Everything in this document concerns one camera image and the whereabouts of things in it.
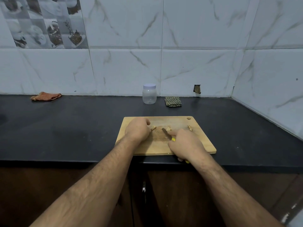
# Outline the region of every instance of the left hand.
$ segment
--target left hand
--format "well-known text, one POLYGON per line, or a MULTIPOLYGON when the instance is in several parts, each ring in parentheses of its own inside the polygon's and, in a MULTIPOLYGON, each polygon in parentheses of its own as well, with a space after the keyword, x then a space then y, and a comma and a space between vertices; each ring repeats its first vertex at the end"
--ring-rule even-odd
POLYGON ((134 118, 126 127, 125 136, 134 141, 142 142, 143 140, 146 140, 151 132, 147 125, 150 125, 150 121, 147 118, 134 118))

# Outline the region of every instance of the white jar lid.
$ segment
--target white jar lid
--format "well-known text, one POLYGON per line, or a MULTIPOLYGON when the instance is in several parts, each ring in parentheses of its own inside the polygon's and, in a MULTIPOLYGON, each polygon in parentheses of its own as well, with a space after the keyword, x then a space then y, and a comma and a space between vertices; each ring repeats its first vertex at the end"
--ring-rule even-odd
POLYGON ((143 89, 145 89, 145 90, 156 89, 156 85, 155 84, 144 84, 143 89))

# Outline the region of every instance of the forearm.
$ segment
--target forearm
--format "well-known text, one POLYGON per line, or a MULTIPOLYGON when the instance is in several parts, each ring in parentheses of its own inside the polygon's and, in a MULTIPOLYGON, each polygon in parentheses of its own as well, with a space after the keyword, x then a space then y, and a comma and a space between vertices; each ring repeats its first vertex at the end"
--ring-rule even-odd
POLYGON ((101 162, 63 193, 31 227, 106 226, 138 144, 137 141, 124 137, 101 162))
POLYGON ((192 160, 228 227, 282 226, 207 154, 192 160))

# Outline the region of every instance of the kitchen counter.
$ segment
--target kitchen counter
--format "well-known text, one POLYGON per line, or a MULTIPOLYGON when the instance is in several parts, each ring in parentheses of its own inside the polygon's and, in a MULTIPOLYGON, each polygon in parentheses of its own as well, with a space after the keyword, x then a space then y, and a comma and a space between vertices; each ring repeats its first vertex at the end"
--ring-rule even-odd
MULTIPOLYGON (((32 102, 0 95, 0 166, 81 167, 113 148, 125 116, 193 116, 228 171, 303 173, 303 141, 230 98, 164 97, 147 105, 133 96, 63 96, 32 102)), ((192 169, 176 156, 135 156, 131 167, 192 169)))

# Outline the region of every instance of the white marble tile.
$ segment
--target white marble tile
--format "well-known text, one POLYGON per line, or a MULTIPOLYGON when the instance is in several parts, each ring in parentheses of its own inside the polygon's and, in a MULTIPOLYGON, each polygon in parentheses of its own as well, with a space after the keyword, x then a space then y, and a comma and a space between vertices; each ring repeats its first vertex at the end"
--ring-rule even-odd
POLYGON ((249 0, 164 0, 162 48, 236 49, 249 0))
POLYGON ((235 50, 163 49, 162 96, 224 96, 235 50), (200 84, 201 94, 193 92, 200 84))
POLYGON ((16 48, 16 44, 13 40, 9 27, 4 19, 2 10, 0 9, 0 28, 1 28, 1 40, 0 48, 16 48))
POLYGON ((255 20, 255 16, 256 16, 257 9, 258 9, 259 1, 260 0, 250 0, 250 2, 249 2, 247 14, 246 14, 245 21, 244 21, 243 28, 242 28, 242 32, 241 32, 241 35, 240 35, 238 49, 246 48, 248 38, 249 38, 249 34, 252 30, 252 25, 253 25, 254 20, 255 20))
POLYGON ((18 49, 0 49, 0 94, 35 94, 18 49))
POLYGON ((19 49, 37 92, 96 95, 88 49, 19 49))
POLYGON ((141 96, 143 84, 160 94, 160 49, 90 49, 98 95, 141 96))
POLYGON ((244 55, 244 51, 243 50, 237 50, 236 54, 235 54, 235 58, 232 64, 232 69, 230 71, 229 74, 229 79, 228 79, 228 83, 227 83, 227 87, 226 87, 226 91, 225 91, 225 97, 230 97, 232 95, 232 91, 234 89, 235 83, 236 83, 236 79, 241 67, 241 62, 242 62, 242 58, 244 55))
POLYGON ((233 98, 303 138, 302 60, 303 49, 247 50, 233 98))
POLYGON ((163 0, 80 0, 89 48, 161 48, 163 0))
POLYGON ((247 48, 302 48, 303 0, 260 0, 247 48))

